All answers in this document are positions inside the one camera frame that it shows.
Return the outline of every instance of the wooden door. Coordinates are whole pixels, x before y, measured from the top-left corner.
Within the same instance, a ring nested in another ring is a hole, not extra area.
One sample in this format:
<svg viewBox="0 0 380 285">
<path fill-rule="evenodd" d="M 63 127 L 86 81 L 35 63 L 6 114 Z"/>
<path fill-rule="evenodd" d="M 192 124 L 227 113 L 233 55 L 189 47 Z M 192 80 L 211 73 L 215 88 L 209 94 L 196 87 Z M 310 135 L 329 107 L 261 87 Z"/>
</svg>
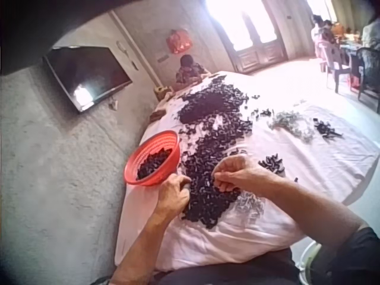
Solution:
<svg viewBox="0 0 380 285">
<path fill-rule="evenodd" d="M 207 0 L 207 6 L 237 72 L 247 74 L 287 59 L 276 22 L 262 0 Z"/>
</svg>

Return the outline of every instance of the bright window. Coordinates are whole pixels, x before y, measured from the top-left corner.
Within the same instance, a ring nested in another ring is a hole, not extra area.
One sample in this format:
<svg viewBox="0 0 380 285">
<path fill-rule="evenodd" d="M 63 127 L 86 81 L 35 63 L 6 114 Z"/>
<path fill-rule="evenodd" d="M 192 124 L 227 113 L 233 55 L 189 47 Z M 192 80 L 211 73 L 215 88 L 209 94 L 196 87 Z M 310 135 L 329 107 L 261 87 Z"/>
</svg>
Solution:
<svg viewBox="0 0 380 285">
<path fill-rule="evenodd" d="M 247 49 L 254 45 L 242 18 L 241 10 L 234 1 L 207 0 L 210 14 L 222 25 L 234 50 Z"/>
<path fill-rule="evenodd" d="M 262 43 L 277 39 L 272 21 L 261 0 L 240 0 L 241 7 L 249 15 Z"/>
<path fill-rule="evenodd" d="M 331 0 L 308 0 L 308 3 L 313 14 L 320 15 L 323 20 L 338 21 Z"/>
<path fill-rule="evenodd" d="M 253 22 L 262 43 L 277 38 L 261 0 L 207 0 L 207 8 L 222 25 L 236 51 L 247 49 L 254 44 L 242 18 L 243 12 Z"/>
</svg>

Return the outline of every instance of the white sheet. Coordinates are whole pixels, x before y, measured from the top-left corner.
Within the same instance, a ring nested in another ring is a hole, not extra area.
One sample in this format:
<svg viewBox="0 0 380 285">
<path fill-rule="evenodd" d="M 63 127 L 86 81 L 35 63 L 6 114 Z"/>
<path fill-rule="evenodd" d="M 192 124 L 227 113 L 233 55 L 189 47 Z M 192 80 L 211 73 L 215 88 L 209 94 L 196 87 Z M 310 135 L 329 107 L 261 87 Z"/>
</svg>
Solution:
<svg viewBox="0 0 380 285">
<path fill-rule="evenodd" d="M 257 94 L 254 86 L 249 84 L 249 76 L 223 73 L 228 75 L 225 83 L 233 83 L 249 96 Z M 202 87 L 193 87 L 192 92 Z M 278 153 L 289 179 L 298 177 L 299 183 L 312 191 L 340 202 L 348 202 L 348 197 L 351 197 L 350 202 L 353 202 L 352 196 L 363 191 L 361 185 L 371 178 L 370 170 L 379 158 L 378 147 L 344 119 L 322 107 L 307 102 L 293 107 L 294 102 L 282 98 L 281 94 L 276 97 L 260 92 L 260 95 L 258 100 L 249 100 L 248 110 L 241 110 L 243 118 L 250 116 L 257 107 L 269 107 L 275 112 L 292 108 L 307 117 L 330 122 L 344 137 L 325 141 L 316 132 L 312 142 L 306 144 L 283 129 L 270 130 L 267 126 L 269 118 L 261 118 L 258 122 L 254 120 L 252 136 L 239 142 L 237 147 L 247 150 L 250 156 L 257 159 Z M 179 131 L 181 123 L 175 117 L 184 104 L 178 98 L 167 103 L 167 115 L 147 128 L 141 142 L 165 129 Z M 182 141 L 180 146 L 181 151 L 188 150 L 186 141 Z M 156 202 L 157 188 L 127 186 L 116 245 L 116 265 L 122 261 L 143 229 Z M 265 199 L 256 202 L 263 207 L 263 212 L 259 207 L 247 212 L 232 205 L 212 230 L 207 230 L 200 222 L 176 218 L 165 233 L 156 268 L 167 271 L 198 265 L 245 262 L 268 251 L 288 247 L 303 238 L 295 222 L 273 203 Z"/>
</svg>

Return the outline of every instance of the red bag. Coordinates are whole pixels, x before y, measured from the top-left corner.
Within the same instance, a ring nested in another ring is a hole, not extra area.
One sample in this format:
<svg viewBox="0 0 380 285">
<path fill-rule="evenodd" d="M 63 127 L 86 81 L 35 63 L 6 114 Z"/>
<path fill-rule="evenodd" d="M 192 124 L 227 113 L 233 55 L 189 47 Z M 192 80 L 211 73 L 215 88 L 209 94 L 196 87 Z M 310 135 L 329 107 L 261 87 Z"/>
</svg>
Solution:
<svg viewBox="0 0 380 285">
<path fill-rule="evenodd" d="M 172 30 L 166 43 L 170 51 L 175 54 L 185 52 L 192 47 L 192 41 L 186 30 Z"/>
</svg>

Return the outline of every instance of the wall-mounted tv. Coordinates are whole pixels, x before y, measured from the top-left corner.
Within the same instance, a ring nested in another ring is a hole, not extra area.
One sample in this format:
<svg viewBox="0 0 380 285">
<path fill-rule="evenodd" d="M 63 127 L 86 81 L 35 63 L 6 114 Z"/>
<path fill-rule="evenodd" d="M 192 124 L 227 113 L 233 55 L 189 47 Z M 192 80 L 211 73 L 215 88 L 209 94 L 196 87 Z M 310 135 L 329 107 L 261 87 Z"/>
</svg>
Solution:
<svg viewBox="0 0 380 285">
<path fill-rule="evenodd" d="M 55 47 L 45 60 L 79 112 L 132 83 L 108 47 Z"/>
</svg>

